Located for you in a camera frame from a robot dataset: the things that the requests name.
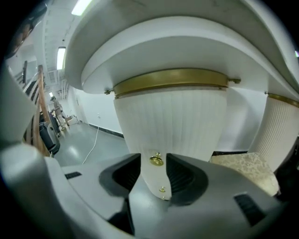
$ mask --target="gray floor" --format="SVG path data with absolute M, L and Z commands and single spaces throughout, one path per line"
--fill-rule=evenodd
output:
M 59 137 L 60 149 L 54 158 L 60 166 L 82 164 L 94 146 L 96 134 L 97 129 L 87 124 L 71 125 Z M 99 130 L 97 143 L 85 163 L 95 163 L 128 153 L 129 150 L 123 138 Z

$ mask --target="brass trim band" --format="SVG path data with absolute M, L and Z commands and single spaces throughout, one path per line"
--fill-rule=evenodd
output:
M 279 101 L 283 101 L 283 102 L 288 103 L 288 104 L 290 104 L 294 107 L 299 108 L 299 102 L 297 102 L 295 100 L 292 100 L 292 99 L 289 99 L 287 97 L 284 97 L 284 96 L 281 96 L 281 95 L 275 95 L 275 94 L 271 94 L 271 93 L 268 93 L 268 97 L 273 98 L 273 99 L 277 99 Z
M 212 70 L 173 69 L 129 78 L 114 87 L 115 96 L 171 86 L 228 87 L 228 77 Z

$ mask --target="beige embroidered cushion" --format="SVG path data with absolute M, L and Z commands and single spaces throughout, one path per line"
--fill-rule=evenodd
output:
M 279 190 L 274 173 L 259 153 L 213 156 L 210 162 L 238 171 L 271 196 Z

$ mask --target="fluorescent light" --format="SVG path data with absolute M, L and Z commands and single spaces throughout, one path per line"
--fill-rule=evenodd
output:
M 78 0 L 71 14 L 81 16 L 92 0 Z
M 57 70 L 61 70 L 64 64 L 65 47 L 58 47 L 57 52 Z

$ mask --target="white cable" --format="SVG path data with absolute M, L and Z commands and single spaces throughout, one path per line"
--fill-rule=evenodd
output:
M 85 163 L 86 159 L 88 158 L 88 156 L 90 155 L 90 153 L 93 151 L 93 149 L 94 149 L 94 147 L 95 147 L 95 144 L 97 143 L 98 132 L 99 132 L 99 127 L 98 127 L 98 131 L 97 131 L 97 135 L 95 136 L 94 146 L 93 146 L 93 148 L 90 150 L 90 152 L 88 153 L 88 155 L 86 156 L 86 158 L 85 158 L 85 160 L 83 161 L 82 164 Z

